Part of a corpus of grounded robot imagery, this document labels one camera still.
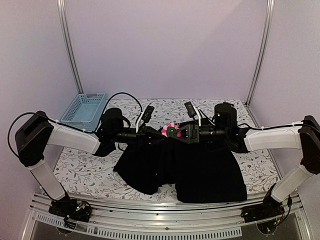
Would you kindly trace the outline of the pink flower plush brooch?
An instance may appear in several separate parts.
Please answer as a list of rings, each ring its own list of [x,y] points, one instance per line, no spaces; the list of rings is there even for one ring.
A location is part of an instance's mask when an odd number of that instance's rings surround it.
[[[172,135],[172,133],[178,130],[179,128],[180,125],[178,123],[171,122],[163,126],[161,134],[169,138]]]

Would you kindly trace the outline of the black t-shirt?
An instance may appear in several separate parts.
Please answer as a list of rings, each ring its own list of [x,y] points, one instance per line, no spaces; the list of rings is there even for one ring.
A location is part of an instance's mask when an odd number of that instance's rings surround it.
[[[127,144],[114,171],[146,195],[173,184],[183,203],[240,202],[248,198],[239,164],[222,140],[186,144],[166,137],[164,143],[137,148]]]

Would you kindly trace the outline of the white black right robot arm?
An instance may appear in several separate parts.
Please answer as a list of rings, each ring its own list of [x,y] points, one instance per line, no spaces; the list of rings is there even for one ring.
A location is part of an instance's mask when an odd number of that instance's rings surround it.
[[[256,128],[246,123],[238,124],[237,110],[233,104],[223,102],[214,107],[213,119],[208,124],[202,123],[199,118],[197,123],[171,127],[167,131],[167,137],[186,144],[222,140],[234,153],[264,149],[302,151],[300,164],[268,190],[262,203],[242,208],[240,216],[246,223],[280,215],[281,218],[272,223],[273,226],[278,226],[288,216],[283,201],[287,201],[290,208],[291,193],[308,178],[320,173],[320,125],[311,115],[287,125]]]

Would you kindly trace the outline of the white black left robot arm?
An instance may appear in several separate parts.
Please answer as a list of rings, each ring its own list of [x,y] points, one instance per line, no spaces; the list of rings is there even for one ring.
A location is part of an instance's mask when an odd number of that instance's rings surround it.
[[[53,174],[44,160],[44,150],[48,145],[67,147],[106,157],[116,149],[116,143],[148,147],[165,140],[165,136],[152,127],[130,126],[119,108],[107,109],[101,116],[96,132],[87,133],[71,126],[49,119],[44,111],[31,114],[31,118],[15,133],[17,157],[31,172],[39,186],[50,198],[49,213],[63,218],[71,227],[76,222],[89,222],[91,205],[85,200],[70,198],[67,191]]]

